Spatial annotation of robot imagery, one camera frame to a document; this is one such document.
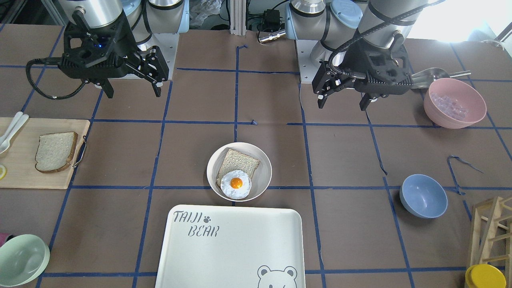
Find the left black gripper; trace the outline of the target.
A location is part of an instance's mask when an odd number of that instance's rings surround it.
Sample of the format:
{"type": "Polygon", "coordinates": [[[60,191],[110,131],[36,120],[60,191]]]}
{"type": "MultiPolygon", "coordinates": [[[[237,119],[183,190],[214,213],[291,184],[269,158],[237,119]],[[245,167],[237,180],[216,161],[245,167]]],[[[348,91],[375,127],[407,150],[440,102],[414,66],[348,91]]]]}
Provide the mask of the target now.
{"type": "MultiPolygon", "coordinates": [[[[402,95],[412,88],[410,61],[404,47],[405,37],[395,31],[389,48],[377,47],[366,39],[351,44],[340,64],[343,70],[364,75],[356,80],[354,89],[363,92],[360,110],[366,111],[379,94],[402,95]]],[[[322,109],[328,96],[348,87],[348,77],[336,73],[327,63],[321,63],[312,80],[312,91],[322,109]]]]}

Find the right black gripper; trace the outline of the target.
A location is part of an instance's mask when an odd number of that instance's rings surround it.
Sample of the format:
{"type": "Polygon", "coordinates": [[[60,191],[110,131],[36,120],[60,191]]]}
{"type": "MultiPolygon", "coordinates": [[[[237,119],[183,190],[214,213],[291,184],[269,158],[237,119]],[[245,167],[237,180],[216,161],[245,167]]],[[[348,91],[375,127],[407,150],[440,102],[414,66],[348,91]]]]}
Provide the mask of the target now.
{"type": "Polygon", "coordinates": [[[93,27],[87,10],[74,10],[73,22],[64,31],[64,52],[58,62],[66,76],[95,82],[112,99],[114,88],[109,78],[133,74],[151,83],[156,97],[168,80],[169,67],[159,47],[141,51],[135,43],[123,10],[109,24],[93,27]]]}

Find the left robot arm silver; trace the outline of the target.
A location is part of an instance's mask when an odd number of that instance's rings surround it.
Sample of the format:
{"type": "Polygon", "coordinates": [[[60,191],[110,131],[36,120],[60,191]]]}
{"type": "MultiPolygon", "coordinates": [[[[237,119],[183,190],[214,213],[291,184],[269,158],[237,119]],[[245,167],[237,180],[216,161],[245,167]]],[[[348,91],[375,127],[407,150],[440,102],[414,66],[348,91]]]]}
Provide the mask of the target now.
{"type": "Polygon", "coordinates": [[[322,52],[312,91],[322,109],[344,89],[363,93],[360,109],[378,98],[413,88],[404,42],[420,13],[438,0],[369,0],[362,10],[351,0],[292,0],[285,32],[291,40],[315,40],[322,52]]]}

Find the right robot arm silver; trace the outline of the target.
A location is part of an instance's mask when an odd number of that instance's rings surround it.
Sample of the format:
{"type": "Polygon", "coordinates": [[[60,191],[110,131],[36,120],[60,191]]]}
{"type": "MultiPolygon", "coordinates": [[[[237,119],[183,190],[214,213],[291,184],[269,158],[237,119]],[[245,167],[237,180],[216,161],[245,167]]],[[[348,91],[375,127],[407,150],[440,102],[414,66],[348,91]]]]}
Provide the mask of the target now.
{"type": "Polygon", "coordinates": [[[133,75],[156,95],[170,68],[157,34],[181,34],[190,27],[188,0],[61,0],[69,18],[58,68],[82,85],[94,84],[108,98],[111,79],[133,75]]]}

